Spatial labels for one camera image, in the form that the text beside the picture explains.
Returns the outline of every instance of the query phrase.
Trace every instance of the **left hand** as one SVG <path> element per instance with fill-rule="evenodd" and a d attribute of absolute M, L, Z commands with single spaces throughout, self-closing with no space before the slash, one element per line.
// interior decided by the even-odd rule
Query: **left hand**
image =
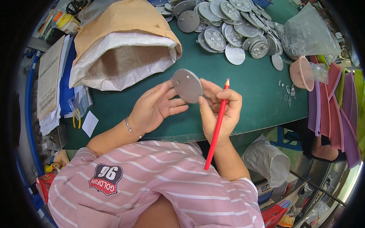
<path fill-rule="evenodd" d="M 168 80 L 147 90 L 136 102 L 128 117 L 130 128 L 143 135 L 155 130 L 162 121 L 171 115 L 185 112 L 189 106 L 181 98 L 171 99 L 177 95 Z"/>

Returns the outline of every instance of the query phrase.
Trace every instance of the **silver bangle bracelet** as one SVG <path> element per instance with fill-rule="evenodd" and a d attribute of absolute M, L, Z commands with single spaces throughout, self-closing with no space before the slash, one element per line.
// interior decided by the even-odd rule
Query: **silver bangle bracelet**
<path fill-rule="evenodd" d="M 128 119 L 128 117 L 129 117 L 129 116 L 127 116 L 127 117 L 125 118 L 126 125 L 127 125 L 127 128 L 128 128 L 128 130 L 129 130 L 129 132 L 132 132 L 132 129 L 131 129 L 131 128 L 129 127 L 129 125 L 128 125 L 128 120 L 127 120 L 127 119 Z"/>

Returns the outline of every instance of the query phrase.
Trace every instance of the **pile of metal discs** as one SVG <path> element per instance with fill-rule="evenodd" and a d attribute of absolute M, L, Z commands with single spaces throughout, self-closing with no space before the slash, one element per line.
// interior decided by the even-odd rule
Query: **pile of metal discs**
<path fill-rule="evenodd" d="M 177 18 L 182 32 L 199 32 L 196 40 L 211 53 L 225 53 L 235 65 L 245 60 L 245 50 L 255 59 L 272 56 L 277 70 L 283 61 L 283 48 L 276 22 L 252 0 L 156 0 L 156 9 L 170 21 Z"/>

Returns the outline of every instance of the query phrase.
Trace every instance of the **yellow-handled pliers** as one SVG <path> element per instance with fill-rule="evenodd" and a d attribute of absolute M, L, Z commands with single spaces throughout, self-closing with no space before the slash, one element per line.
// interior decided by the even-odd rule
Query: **yellow-handled pliers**
<path fill-rule="evenodd" d="M 77 108 L 76 109 L 77 115 L 79 116 L 79 120 L 78 120 L 78 128 L 81 128 L 81 114 L 80 114 L 80 110 Z M 75 113 L 72 115 L 72 123 L 73 123 L 73 128 L 76 128 L 76 123 L 75 123 Z"/>

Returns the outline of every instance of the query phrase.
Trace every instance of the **pink bowl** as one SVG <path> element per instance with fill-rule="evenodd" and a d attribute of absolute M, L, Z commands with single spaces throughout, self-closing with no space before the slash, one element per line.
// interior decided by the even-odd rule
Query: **pink bowl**
<path fill-rule="evenodd" d="M 311 92 L 314 88 L 314 77 L 311 65 L 304 56 L 293 62 L 289 69 L 290 78 L 298 88 Z"/>

